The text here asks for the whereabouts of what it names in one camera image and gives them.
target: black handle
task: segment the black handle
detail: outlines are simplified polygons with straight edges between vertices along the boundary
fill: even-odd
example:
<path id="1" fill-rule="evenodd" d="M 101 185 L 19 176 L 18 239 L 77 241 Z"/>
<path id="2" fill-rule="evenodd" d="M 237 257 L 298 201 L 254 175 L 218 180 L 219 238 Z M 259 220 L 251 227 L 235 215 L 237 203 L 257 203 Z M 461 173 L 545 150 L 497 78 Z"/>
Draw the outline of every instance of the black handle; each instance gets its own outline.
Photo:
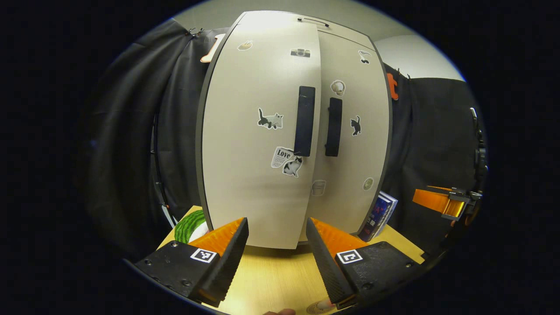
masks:
<path id="1" fill-rule="evenodd" d="M 329 130 L 326 134 L 325 155 L 338 156 L 340 128 L 342 126 L 342 100 L 330 98 Z"/>
<path id="2" fill-rule="evenodd" d="M 321 21 L 317 21 L 317 20 L 313 20 L 312 18 L 307 18 L 307 17 L 298 17 L 297 20 L 299 22 L 301 22 L 302 20 L 310 20 L 310 21 L 315 21 L 315 22 L 319 22 L 321 24 L 324 24 L 326 27 L 329 27 L 329 25 L 325 22 L 321 22 Z"/>
<path id="3" fill-rule="evenodd" d="M 300 97 L 297 101 L 296 139 L 293 144 L 293 154 L 296 156 L 311 155 L 314 114 L 315 88 L 300 86 Z"/>

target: white cabinet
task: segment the white cabinet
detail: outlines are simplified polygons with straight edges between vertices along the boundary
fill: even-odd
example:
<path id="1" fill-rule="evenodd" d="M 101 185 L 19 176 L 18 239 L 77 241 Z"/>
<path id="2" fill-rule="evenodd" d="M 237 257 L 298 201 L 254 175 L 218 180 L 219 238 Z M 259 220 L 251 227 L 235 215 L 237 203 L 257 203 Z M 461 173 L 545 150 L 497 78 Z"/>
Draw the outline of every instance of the white cabinet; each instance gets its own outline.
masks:
<path id="1" fill-rule="evenodd" d="M 244 13 L 201 95 L 203 209 L 211 228 L 246 216 L 248 245 L 296 248 L 308 216 L 357 233 L 386 160 L 389 90 L 373 45 L 301 17 Z"/>

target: cabinet door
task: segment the cabinet door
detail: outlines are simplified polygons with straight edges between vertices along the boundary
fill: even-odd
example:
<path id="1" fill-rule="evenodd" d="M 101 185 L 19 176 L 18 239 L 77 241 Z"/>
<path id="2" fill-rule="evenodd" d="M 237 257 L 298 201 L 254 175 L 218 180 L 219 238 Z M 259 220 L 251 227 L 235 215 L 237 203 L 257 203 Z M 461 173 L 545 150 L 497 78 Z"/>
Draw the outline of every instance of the cabinet door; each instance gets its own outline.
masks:
<path id="1" fill-rule="evenodd" d="M 388 154 L 389 90 L 374 50 L 321 31 L 319 43 L 319 147 L 307 216 L 357 233 L 376 197 Z M 300 241 L 305 240 L 303 227 Z"/>
<path id="2" fill-rule="evenodd" d="M 202 123 L 207 219 L 218 228 L 246 216 L 247 245 L 296 248 L 318 145 L 317 29 L 239 24 L 216 57 Z"/>

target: black fabric backdrop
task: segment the black fabric backdrop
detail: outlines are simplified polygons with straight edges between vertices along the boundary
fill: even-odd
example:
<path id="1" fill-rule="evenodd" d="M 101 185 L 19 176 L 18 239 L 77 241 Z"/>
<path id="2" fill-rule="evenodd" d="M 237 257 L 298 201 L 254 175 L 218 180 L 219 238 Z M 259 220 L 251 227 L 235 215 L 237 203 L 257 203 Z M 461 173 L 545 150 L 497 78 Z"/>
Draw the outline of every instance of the black fabric backdrop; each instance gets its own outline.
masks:
<path id="1" fill-rule="evenodd" d="M 131 259 L 157 247 L 170 226 L 161 210 L 180 219 L 200 205 L 194 142 L 198 100 L 207 63 L 200 58 L 227 28 L 197 38 L 173 19 L 132 44 L 107 70 L 83 125 L 87 209 L 100 233 Z M 386 65 L 397 81 L 393 139 L 382 190 L 399 200 L 389 224 L 427 253 L 437 249 L 451 221 L 412 202 L 426 185 L 470 189 L 477 147 L 465 82 L 408 79 Z M 158 163 L 150 154 L 157 115 Z M 161 189 L 154 185 L 161 182 Z"/>

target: finger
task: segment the finger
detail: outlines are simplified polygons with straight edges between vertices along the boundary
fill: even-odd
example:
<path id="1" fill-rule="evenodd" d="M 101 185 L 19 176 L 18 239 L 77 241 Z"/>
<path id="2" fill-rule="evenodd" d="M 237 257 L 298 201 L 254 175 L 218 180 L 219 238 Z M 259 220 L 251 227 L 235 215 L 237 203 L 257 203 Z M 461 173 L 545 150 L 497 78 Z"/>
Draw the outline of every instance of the finger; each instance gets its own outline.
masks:
<path id="1" fill-rule="evenodd" d="M 296 311 L 291 308 L 285 308 L 278 312 L 278 315 L 296 315 Z"/>

